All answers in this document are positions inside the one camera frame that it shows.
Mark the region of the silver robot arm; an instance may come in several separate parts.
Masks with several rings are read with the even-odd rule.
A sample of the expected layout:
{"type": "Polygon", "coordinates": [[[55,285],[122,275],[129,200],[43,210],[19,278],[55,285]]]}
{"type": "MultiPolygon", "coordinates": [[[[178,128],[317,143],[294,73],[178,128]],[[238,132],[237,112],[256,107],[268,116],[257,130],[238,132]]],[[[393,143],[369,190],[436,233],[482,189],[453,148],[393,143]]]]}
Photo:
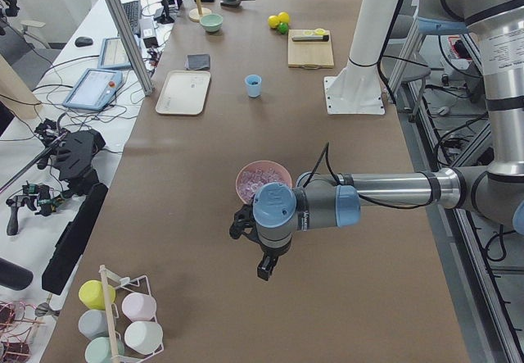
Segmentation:
{"type": "Polygon", "coordinates": [[[292,187],[264,185],[249,205],[249,237],[263,252],[261,279],[271,276],[296,232],[354,225],[363,206],[464,209],[522,232],[523,0],[419,0],[418,23],[425,34],[476,36],[493,160],[391,173],[313,168],[292,187]]]}

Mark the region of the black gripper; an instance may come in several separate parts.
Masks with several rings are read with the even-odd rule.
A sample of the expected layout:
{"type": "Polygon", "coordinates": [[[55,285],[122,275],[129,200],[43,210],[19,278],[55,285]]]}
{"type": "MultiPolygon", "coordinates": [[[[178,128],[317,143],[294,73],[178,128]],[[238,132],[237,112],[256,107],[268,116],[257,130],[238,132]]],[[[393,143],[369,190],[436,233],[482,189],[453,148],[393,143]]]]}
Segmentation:
{"type": "Polygon", "coordinates": [[[280,240],[269,240],[260,235],[258,240],[263,252],[263,257],[257,265],[257,277],[263,281],[269,281],[278,263],[278,258],[289,251],[292,236],[287,235],[284,239],[280,240]]]}

